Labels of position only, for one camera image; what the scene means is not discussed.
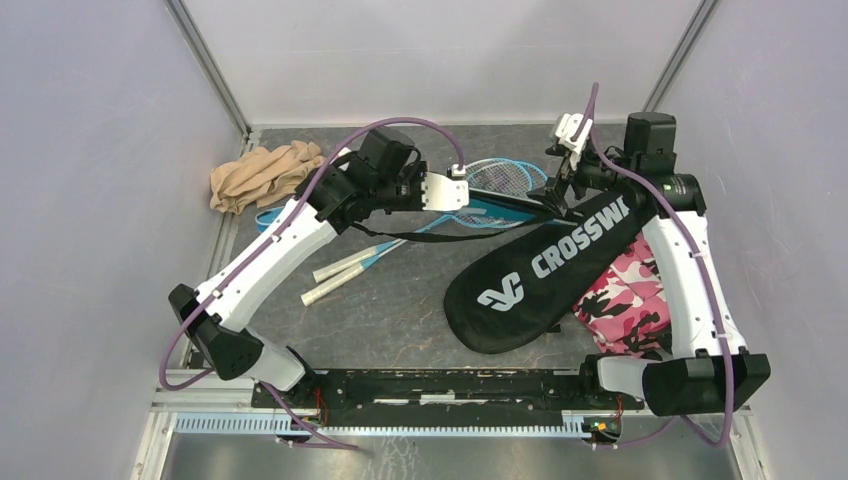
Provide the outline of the black Crossway racket bag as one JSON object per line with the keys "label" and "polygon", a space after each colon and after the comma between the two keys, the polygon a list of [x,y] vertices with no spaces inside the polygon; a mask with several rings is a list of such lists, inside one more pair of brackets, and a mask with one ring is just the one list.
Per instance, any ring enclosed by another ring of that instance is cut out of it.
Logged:
{"label": "black Crossway racket bag", "polygon": [[462,270],[443,311],[468,349],[500,354],[546,333],[635,239],[653,211],[630,195],[601,193],[576,208],[577,225],[542,224]]}

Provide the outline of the blue Sport racket bag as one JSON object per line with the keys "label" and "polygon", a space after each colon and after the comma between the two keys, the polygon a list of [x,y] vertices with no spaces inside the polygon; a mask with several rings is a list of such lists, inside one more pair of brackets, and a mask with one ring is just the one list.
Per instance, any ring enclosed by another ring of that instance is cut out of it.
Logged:
{"label": "blue Sport racket bag", "polygon": [[466,207],[458,211],[446,212],[434,220],[430,226],[453,220],[469,228],[511,228],[548,213],[544,206],[531,199],[472,189],[470,201]]}

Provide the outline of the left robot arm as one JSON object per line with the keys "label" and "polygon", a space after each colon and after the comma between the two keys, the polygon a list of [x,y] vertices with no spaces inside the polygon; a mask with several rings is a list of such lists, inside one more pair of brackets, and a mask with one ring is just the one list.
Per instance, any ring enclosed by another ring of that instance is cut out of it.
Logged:
{"label": "left robot arm", "polygon": [[426,165],[404,168],[414,143],[401,124],[415,117],[372,122],[350,134],[324,164],[297,187],[278,215],[235,260],[198,287],[179,284],[168,301],[179,321],[175,338],[187,339],[222,380],[248,377],[275,389],[290,407],[314,394],[307,363],[291,348],[254,333],[259,306],[302,262],[372,212],[421,211]]}

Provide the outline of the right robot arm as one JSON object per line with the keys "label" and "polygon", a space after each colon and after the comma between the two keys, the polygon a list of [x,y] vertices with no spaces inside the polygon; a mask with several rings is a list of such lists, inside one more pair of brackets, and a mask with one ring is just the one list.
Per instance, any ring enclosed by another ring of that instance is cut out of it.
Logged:
{"label": "right robot arm", "polygon": [[771,366],[749,351],[724,299],[710,256],[706,205],[698,181],[674,171],[676,120],[668,114],[629,116],[625,145],[610,159],[595,146],[588,113],[562,114],[548,154],[562,157],[543,197],[557,213],[565,189],[619,191],[619,215],[643,207],[641,234],[653,253],[671,321],[671,356],[655,361],[628,355],[586,361],[577,382],[580,400],[602,408],[617,393],[645,402],[659,417],[732,415],[765,383]]}

